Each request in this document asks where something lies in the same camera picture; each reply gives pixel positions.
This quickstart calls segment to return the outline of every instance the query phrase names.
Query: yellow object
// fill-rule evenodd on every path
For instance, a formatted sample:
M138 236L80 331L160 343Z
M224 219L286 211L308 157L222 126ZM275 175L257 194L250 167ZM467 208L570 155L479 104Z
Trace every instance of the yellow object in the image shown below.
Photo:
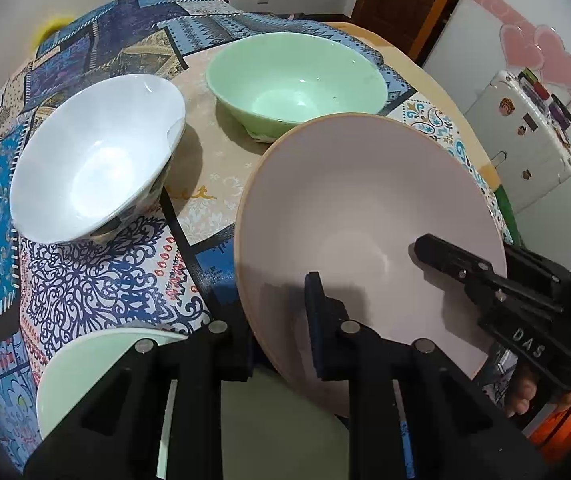
M72 16L55 16L48 19L34 33L32 41L30 42L31 49L36 50L39 45L54 34L54 32L61 30L63 27L67 27L74 20L75 18Z

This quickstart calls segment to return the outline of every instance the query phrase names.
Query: green item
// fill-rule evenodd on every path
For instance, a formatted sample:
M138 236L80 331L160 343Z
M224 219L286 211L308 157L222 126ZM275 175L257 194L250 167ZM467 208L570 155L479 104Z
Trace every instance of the green item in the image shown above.
M210 62L210 90L255 140L341 112L378 113L388 98L379 70L361 54L307 34L275 32L238 40Z
M512 211L512 205L510 204L510 200L507 198L507 193L505 193L503 186L499 186L494 190L494 196L497 197L499 211L501 211L505 224L512 235L513 244L517 247L521 247L523 243L521 241L521 236L519 235L519 229L517 229L517 219L515 219L515 214Z

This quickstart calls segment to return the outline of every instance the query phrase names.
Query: bowl rim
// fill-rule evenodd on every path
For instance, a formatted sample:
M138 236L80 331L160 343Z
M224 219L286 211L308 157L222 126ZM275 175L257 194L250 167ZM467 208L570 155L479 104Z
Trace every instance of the bowl rim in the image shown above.
M383 117L380 115L373 115L373 114L364 114L364 113L360 113L360 112L346 112L346 113L341 113L341 114L332 114L332 115L317 117L316 119L312 119L310 121L307 121L306 123L295 126L293 129L287 131L281 137L279 137L277 140L275 140L274 143L270 144L270 147L261 156L261 159L259 160L258 164L256 165L256 167L254 168L254 170L250 174L248 181L246 182L245 188L243 189L243 194L241 195L241 200L238 203L238 209L236 210L235 229L234 229L233 261L234 261L234 278L236 281L236 288L238 290L238 296L241 300L241 306L249 304L248 287L247 287L247 284L245 281L244 273L241 270L241 268L242 268L242 265L241 265L242 264L242 256L241 256L242 229L241 228L243 226L245 209L246 209L246 202L248 201L248 196L251 193L251 190L254 186L254 183L256 182L258 175L261 173L261 169L263 168L265 162L271 158L271 156L274 154L274 152L279 150L282 147L282 145L284 143L288 142L288 140L291 137L297 136L300 133L305 132L307 127L310 126L311 124L321 122L321 121L337 120L337 119L346 118L346 117L348 117L348 118L375 118L376 120L379 120L379 121L386 121L388 123L393 123L395 126L398 126L401 129L405 130L409 135L414 135L416 137L420 137L421 139L423 139L420 142L427 142L429 144L434 144L434 145L438 146L438 148L443 150L443 155L446 155L448 160L451 161L450 164L455 164L456 167L459 168L459 171L465 172L465 169L462 167L459 160L457 160L455 157L449 155L446 152L446 150L444 150L443 147L440 146L435 140L433 140L430 137L426 136L425 134L421 133L419 130L416 130L415 128L412 128L411 126L404 124L404 123L401 123L400 121L397 121L397 120L390 118L390 117ZM485 196L483 195L483 192L481 191L481 189L478 186L474 186L474 189L475 189L475 193L478 194L480 196L480 198L482 198L485 201ZM488 216L490 218L492 218L492 213L491 213L490 209L486 208L486 210L487 210ZM498 244L502 248L502 251L501 251L501 268L495 269L495 271L497 273L505 276L507 273L507 262L505 259L505 251L503 250L504 249L503 239L501 237L501 234L499 234L499 231L496 228L494 229L493 233L496 234L496 236L498 238ZM317 402L313 398L313 396L310 394L309 382L307 380L304 380L301 382L301 381L297 381L295 378L293 378L293 375L291 375L291 373L287 370L287 367L283 366L283 361L281 360L280 356L277 355L272 350L272 347L267 344L267 341L265 340L264 335L262 333L256 332L254 330L254 325L256 325L256 317L253 315L253 313L248 312L245 309L245 307L243 307L243 312L245 313L245 316L248 319L248 323L250 325L250 328L252 329L252 332L254 333L254 336L256 337L256 340L259 342L261 347L264 349L265 355L268 357L268 359L270 359L270 362L274 365L274 368L276 368L277 372L281 375L281 377L283 377L283 379L288 383L288 385L291 386L294 390L298 391L299 393L301 393L303 396L307 397L308 399L311 399L313 402Z
M66 105L70 102L72 102L73 100L75 100L75 98L77 98L79 95L83 94L83 92L87 92L90 89L94 89L95 87L104 85L104 84L108 84L109 82L113 82L115 80L123 80L125 78L127 79L136 79L136 78L140 78L140 77L144 77L144 78L156 78L156 79L160 79L161 81L163 81L163 83L161 83L163 86L165 86L166 88L170 89L170 87L173 90L170 91L175 91L176 95L179 97L177 104L180 103L181 108L182 108L182 113L181 115L179 115L178 119L174 122L174 124L172 124L172 126L170 126L170 128L168 128L168 131L170 129L172 129L179 121L183 121L183 124L181 126L181 129L179 131L179 133L176 135L176 139L174 140L174 142L172 143L172 145L169 146L169 153L168 156L166 156L161 163L158 165L158 167L156 167L155 171L153 171L149 177L147 177L147 179L143 182L142 186L138 187L135 191L133 191L126 200L123 201L123 203L121 203L121 205L115 209L114 211L112 211L110 214L102 217L100 220L93 222L92 224L89 224L87 228L83 228L83 229L79 229L76 230L76 232L72 232L72 236L67 237L67 239L65 240L60 240L60 239L56 239L56 240L43 240L43 239L38 239L39 237L33 237L32 235L34 233L30 233L30 235L26 234L26 231L24 229L24 225L22 225L22 223L19 221L16 221L16 218L14 217L14 213L13 211L13 207L12 204L17 200L17 198L14 197L14 178L16 176L16 173L18 171L21 171L20 168L22 167L22 165L25 164L25 162L22 163L22 160L24 160L23 155L25 153L26 150L30 150L30 143L33 146L34 145L34 139L37 139L39 137L39 135L42 135L41 132L43 131L42 126L43 124L45 124L47 122L47 120L49 120L50 118L54 117L54 115L56 115L60 110L64 109L66 107ZM9 209L10 209L10 218L12 221L12 225L14 226L14 228L19 232L19 234L21 234L22 236L24 236L25 238L28 238L28 240L31 240L33 242L37 242L40 244L44 244L44 245L53 245L53 244L63 244L63 243L69 243L69 242L73 242L75 240L83 240L85 238L87 238L89 240L89 235L92 234L92 232L94 232L96 229L98 229L99 227L101 227L101 225L105 224L106 222L110 221L112 218L115 218L116 216L118 216L121 212L123 212L128 206L130 206L130 204L137 198L137 196L139 196L143 190L145 190L147 187L149 187L150 185L152 185L152 183L154 182L154 180L156 179L156 177L158 177L159 173L163 170L163 168L165 167L165 165L168 163L168 160L172 157L172 154L174 153L174 150L176 150L176 146L178 145L179 141L181 140L181 138L183 137L183 133L185 131L185 116L186 116L186 110L185 110L185 98L183 96L183 93L181 92L181 90L175 86L174 84L172 84L170 81L168 81L165 78L159 77L155 74L146 74L146 73L134 73L134 74L124 74L124 75L119 75L119 76L115 76L115 77L109 77L108 79L103 79L102 81L99 81L98 83L94 83L90 86L88 86L87 88L84 88L83 90L81 90L80 92L75 93L72 97L70 97L69 99L67 99L62 105L60 105L58 108L56 108L56 110L54 110L44 121L43 124L41 124L41 126L28 138L26 145L23 148L23 151L21 152L21 155L19 156L17 162L16 162L16 167L14 168L14 172L12 174L12 180L10 183L10 190L9 190Z
M385 82L385 79L383 78L383 76L381 75L381 72L378 70L377 66L370 61L369 59L367 59L363 54L361 54L360 52L357 52L355 49L348 47L347 45L344 45L342 43L339 43L338 41L333 41L333 40L329 40L328 38L322 38L320 36L314 36L313 34L304 34L302 32L290 32L287 30L284 30L282 32L265 32L263 34L254 34L253 36L248 36L247 38L241 38L240 40L233 40L230 41L230 43L226 43L225 45L221 45L222 49L217 52L217 54L210 60L210 62L208 63L207 69L205 70L205 82L207 83L208 88L210 89L210 91L214 94L214 96L221 102L223 102L226 106L229 106L230 108L234 108L235 110L238 110L242 113L245 114L249 114L252 115L254 117L257 118L261 118L264 120L268 120L268 121L276 121L278 123L282 123L282 124L291 124L292 126L297 126L298 124L303 124L306 123L307 121L287 121L284 119L279 119L277 117L271 117L265 114L259 114L257 112L251 112L249 110L245 110L243 108L239 108L238 106L232 104L229 100L227 100L225 97L222 96L222 94L217 91L215 89L215 86L212 84L211 78L210 78L210 74L212 71L212 66L213 63L216 61L216 59L218 57L220 57L225 50L227 49L227 47L232 46L232 45L238 45L241 43L248 43L248 41L258 41L257 38L266 38L266 37L274 37L274 36L284 36L284 35L288 35L288 36L304 36L306 38L311 38L312 41L318 41L319 43L322 42L326 42L328 41L329 43L338 45L339 47L343 48L343 49L347 49L349 50L351 53L355 54L357 57L361 57L363 58L364 61L368 62L370 65L373 66L374 70L376 70L376 73L379 75L380 81L383 84L382 88L385 90L385 101L383 102L383 104L381 105L381 108L379 110L377 110L376 113L380 112L381 110L383 110L383 108L385 107L385 104L387 102L387 96L389 94L388 92L388 85ZM324 114L318 117L314 117L312 119L308 119L308 121L314 121L318 118L324 117L325 115L337 115L337 114L350 114L350 113L354 113L354 114L358 114L358 113L366 113L366 112L336 112L334 114Z

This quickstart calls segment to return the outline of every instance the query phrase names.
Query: cartoon sticker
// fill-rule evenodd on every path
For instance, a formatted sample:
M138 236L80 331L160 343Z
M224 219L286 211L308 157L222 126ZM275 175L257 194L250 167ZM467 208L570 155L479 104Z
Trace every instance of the cartoon sticker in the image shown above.
M509 97L501 99L501 104L499 105L499 112L501 112L501 115L507 117L508 115L512 115L514 111L515 104L512 102L512 99Z

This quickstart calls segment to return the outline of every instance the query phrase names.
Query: table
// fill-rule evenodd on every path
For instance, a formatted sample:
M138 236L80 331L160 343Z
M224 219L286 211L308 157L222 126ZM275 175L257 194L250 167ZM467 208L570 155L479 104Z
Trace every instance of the table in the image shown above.
M109 2L45 40L0 90L0 439L19 469L40 442L40 377L63 345L124 324L162 324L189 334L209 322L208 306L241 308L234 221L267 146L216 104L204 70L226 43L282 30L347 44L375 63L389 87L381 114L455 156L511 240L492 192L498 176L465 118L427 74L376 35L349 24L240 12L223 0ZM139 72L171 80L186 101L185 134L160 204L105 245L44 246L20 237L8 195L31 136L81 89Z

